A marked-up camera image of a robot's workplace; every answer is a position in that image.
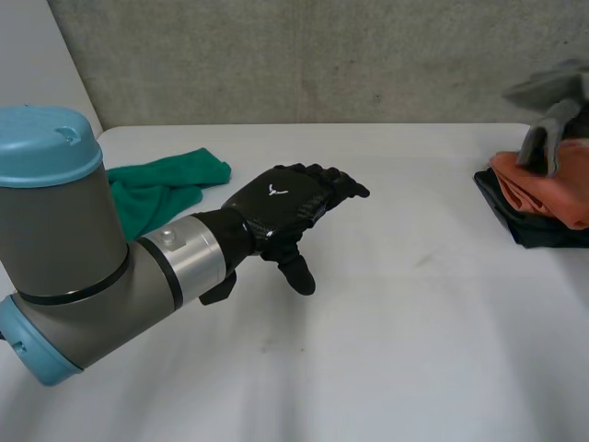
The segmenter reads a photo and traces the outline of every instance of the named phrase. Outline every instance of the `green cloth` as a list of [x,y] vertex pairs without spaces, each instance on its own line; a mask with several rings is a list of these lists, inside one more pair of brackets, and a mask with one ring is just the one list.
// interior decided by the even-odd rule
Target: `green cloth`
[[227,184],[231,168],[206,149],[108,172],[127,240],[162,227],[202,199],[202,189]]

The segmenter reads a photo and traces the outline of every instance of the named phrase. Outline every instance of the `folded clothes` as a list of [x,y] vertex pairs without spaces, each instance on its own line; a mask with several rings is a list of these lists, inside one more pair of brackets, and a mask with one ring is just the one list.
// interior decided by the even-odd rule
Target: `folded clothes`
[[517,153],[491,159],[503,195],[518,212],[552,216],[568,228],[589,227],[589,140],[560,143],[560,167],[554,177],[540,177],[515,164]]
[[202,199],[202,189],[229,182],[231,168],[206,149],[108,172],[127,240],[162,227]]
[[527,249],[589,248],[589,230],[571,230],[557,218],[514,210],[503,196],[492,169],[477,172],[474,180],[493,213],[509,229],[517,244]]

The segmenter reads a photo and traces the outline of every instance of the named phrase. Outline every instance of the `white table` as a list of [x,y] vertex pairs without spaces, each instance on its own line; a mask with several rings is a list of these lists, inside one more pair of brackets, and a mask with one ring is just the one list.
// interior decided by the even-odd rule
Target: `white table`
[[[2,442],[586,441],[589,251],[524,250],[472,174],[515,124],[128,127],[114,167],[208,147],[233,168],[193,210],[263,170],[318,162],[372,191],[308,231],[294,293],[249,258],[196,302],[48,389],[0,345]],[[11,290],[6,274],[0,287]]]

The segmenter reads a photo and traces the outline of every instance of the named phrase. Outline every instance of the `white wall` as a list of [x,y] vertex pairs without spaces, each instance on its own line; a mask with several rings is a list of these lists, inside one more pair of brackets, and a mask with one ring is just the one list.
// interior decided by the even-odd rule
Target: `white wall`
[[74,109],[102,133],[45,0],[0,0],[0,106],[22,103]]

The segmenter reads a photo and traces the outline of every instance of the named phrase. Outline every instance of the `black cloth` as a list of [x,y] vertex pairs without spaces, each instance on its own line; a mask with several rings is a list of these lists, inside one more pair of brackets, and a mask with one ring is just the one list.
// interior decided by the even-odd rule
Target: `black cloth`
[[492,169],[475,173],[475,183],[514,241],[534,247],[589,248],[589,228],[570,230],[557,218],[517,212],[507,202]]

